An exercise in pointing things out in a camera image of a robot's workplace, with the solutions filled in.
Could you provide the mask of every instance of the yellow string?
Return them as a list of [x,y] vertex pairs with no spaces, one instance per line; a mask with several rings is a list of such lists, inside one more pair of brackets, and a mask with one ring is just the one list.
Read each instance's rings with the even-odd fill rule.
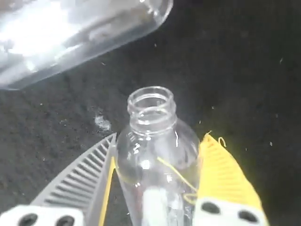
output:
[[185,179],[185,177],[183,177],[179,171],[176,170],[175,167],[173,167],[170,163],[166,162],[165,160],[163,160],[162,158],[158,157],[157,158],[159,162],[161,162],[162,164],[164,164],[165,166],[167,166],[168,168],[170,168],[176,175],[178,175],[178,177],[185,183],[187,184],[194,192],[196,193],[186,193],[183,195],[183,199],[192,204],[192,205],[195,205],[196,201],[195,200],[191,200],[189,197],[197,197],[197,192],[198,190],[191,184],[188,182],[188,180]]
[[170,168],[173,172],[175,172],[176,175],[179,176],[179,178],[181,178],[181,180],[187,184],[192,190],[194,190],[195,192],[197,192],[198,190],[191,184],[189,183],[176,169],[175,167],[173,167],[171,164],[169,164],[168,162],[166,162],[165,160],[161,159],[160,157],[157,158],[158,161],[160,161],[161,163],[163,163],[164,165],[166,165],[168,168]]

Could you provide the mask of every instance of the screw hole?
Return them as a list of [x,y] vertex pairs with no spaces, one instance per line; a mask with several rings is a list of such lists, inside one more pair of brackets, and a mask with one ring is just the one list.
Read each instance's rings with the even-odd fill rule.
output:
[[220,214],[220,208],[212,202],[205,202],[202,204],[202,210],[212,214]]
[[38,219],[38,215],[34,213],[30,213],[22,217],[19,222],[19,226],[32,226],[36,223]]
[[73,225],[74,225],[74,218],[71,216],[64,216],[60,218],[56,223],[56,226],[73,226]]
[[252,223],[257,223],[258,222],[258,219],[257,217],[249,212],[249,211],[246,211],[246,210],[242,210],[238,213],[238,217],[242,220],[246,220],[248,222],[252,222]]

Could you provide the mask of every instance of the black carpet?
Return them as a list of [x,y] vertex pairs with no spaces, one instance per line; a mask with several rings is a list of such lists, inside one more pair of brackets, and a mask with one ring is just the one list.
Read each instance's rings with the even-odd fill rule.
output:
[[[175,0],[153,34],[0,92],[0,211],[29,203],[82,152],[122,129],[131,92],[162,85],[200,136],[213,130],[225,138],[271,225],[301,225],[300,60],[298,0]],[[113,184],[116,212],[107,224],[129,224],[116,177]]]

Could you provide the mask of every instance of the clear plastic bottle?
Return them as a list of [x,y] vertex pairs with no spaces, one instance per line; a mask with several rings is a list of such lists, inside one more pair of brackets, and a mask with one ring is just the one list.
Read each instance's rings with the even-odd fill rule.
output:
[[173,0],[1,0],[0,89],[21,89],[156,30]]
[[115,164],[133,226],[190,225],[198,137],[177,118],[174,96],[164,87],[135,91],[127,110],[130,123],[118,138]]

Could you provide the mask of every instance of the bottle mouth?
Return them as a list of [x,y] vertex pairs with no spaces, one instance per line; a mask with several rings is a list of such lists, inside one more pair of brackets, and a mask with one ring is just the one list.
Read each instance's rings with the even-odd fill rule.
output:
[[161,86],[138,89],[127,101],[130,125],[141,132],[143,130],[143,133],[155,132],[174,124],[175,109],[173,93]]

